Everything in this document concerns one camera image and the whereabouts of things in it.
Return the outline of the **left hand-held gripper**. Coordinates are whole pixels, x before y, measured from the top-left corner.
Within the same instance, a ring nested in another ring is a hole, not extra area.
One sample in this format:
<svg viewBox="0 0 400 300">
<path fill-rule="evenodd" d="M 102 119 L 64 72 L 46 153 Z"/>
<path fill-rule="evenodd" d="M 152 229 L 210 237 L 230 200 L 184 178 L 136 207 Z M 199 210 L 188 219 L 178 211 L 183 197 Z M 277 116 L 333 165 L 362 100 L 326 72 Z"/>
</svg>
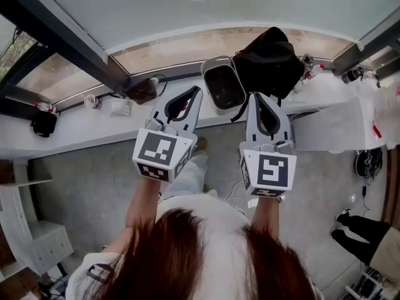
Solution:
<svg viewBox="0 0 400 300">
<path fill-rule="evenodd" d="M 140 175 L 165 183 L 177 178 L 198 140 L 194 130 L 202 100 L 198 86 L 173 88 L 159 97 L 152 118 L 138 132 L 132 155 Z"/>
</svg>

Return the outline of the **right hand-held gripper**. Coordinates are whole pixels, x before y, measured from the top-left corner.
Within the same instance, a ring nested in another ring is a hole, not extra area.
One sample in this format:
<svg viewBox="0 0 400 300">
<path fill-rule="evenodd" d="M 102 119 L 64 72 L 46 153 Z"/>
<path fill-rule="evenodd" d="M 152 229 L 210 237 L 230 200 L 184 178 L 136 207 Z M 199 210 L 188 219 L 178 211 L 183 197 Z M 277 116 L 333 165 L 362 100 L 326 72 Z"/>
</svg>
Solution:
<svg viewBox="0 0 400 300">
<path fill-rule="evenodd" d="M 261 143 L 269 138 L 275 144 Z M 282 196 L 293 187 L 297 156 L 292 153 L 288 116 L 270 97 L 249 97 L 246 141 L 239 145 L 243 184 L 247 195 Z"/>
</svg>

